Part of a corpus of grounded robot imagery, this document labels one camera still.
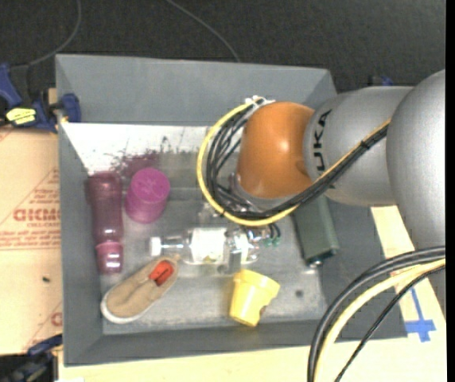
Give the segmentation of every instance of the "beige shoe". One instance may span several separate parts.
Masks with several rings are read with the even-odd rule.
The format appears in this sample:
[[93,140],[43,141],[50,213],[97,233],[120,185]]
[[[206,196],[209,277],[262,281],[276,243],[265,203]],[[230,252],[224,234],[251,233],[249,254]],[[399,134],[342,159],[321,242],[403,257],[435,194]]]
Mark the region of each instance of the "beige shoe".
[[133,322],[142,317],[169,290],[177,276],[176,260],[168,257],[153,260],[131,277],[113,286],[103,296],[100,311],[110,322]]

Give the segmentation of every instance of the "green object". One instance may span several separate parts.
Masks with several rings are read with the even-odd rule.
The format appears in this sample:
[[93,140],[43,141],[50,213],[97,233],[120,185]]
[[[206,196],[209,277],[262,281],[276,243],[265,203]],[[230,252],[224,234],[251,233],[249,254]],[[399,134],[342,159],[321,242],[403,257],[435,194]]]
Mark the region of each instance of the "green object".
[[301,205],[293,214],[298,243],[308,265],[322,264],[339,251],[339,241],[333,226],[326,196]]

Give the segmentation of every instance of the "orange object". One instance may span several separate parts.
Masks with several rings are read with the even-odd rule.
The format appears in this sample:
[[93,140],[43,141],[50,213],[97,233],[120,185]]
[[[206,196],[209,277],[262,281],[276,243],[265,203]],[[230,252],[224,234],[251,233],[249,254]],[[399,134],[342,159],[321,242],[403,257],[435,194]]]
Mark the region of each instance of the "orange object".
[[237,178],[242,189],[260,198],[300,193],[312,184],[302,142],[314,110],[294,102],[273,102],[258,109],[242,134]]
[[171,277],[173,272],[174,272],[173,265],[167,260],[162,260],[152,270],[148,277],[154,280],[157,286],[161,286],[169,277]]

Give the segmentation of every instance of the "purple cup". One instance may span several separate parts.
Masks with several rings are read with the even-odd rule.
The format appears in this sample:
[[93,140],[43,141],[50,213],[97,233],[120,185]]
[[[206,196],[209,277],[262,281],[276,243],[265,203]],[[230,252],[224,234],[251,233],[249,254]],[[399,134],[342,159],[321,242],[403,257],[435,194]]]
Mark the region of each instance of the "purple cup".
[[139,170],[126,191],[125,212],[141,224],[156,221],[164,212],[171,185],[160,170],[147,167]]

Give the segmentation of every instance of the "kuka logo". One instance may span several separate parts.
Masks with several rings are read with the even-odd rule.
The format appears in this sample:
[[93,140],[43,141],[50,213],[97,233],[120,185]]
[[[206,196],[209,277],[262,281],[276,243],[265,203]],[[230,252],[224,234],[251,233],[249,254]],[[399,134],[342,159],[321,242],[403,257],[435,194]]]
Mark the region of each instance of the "kuka logo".
[[325,132],[326,119],[329,117],[331,111],[332,109],[321,115],[317,121],[316,130],[314,131],[314,158],[316,158],[316,168],[320,175],[325,171],[325,160],[323,159],[323,153],[321,153],[323,149],[323,142],[321,139]]

